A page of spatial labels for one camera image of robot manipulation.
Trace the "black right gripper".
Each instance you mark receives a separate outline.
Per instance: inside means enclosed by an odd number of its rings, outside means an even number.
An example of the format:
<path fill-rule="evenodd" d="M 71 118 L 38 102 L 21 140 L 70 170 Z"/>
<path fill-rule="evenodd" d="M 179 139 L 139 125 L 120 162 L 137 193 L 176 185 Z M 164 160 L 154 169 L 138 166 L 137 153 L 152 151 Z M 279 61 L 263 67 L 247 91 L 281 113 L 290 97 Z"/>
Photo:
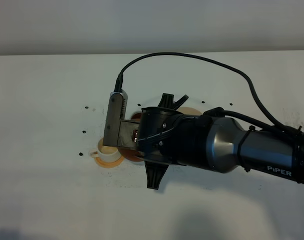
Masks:
<path fill-rule="evenodd" d="M 187 95 L 174 101 L 163 93 L 158 107 L 142 109 L 137 150 L 146 159 L 147 188 L 158 190 L 169 165 L 208 168 L 207 135 L 213 119 L 207 115 L 188 115 L 176 111 Z"/>

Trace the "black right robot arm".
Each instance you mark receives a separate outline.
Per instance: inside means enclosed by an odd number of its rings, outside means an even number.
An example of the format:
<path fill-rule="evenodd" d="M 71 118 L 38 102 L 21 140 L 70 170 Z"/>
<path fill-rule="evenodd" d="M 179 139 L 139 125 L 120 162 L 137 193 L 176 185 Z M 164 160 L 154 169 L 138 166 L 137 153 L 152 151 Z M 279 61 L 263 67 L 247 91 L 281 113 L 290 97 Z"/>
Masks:
<path fill-rule="evenodd" d="M 184 114 L 178 108 L 185 101 L 163 94 L 157 107 L 142 109 L 133 138 L 148 188 L 159 188 L 170 165 L 223 174 L 242 167 L 304 184 L 304 131 L 278 129 L 221 107 Z"/>

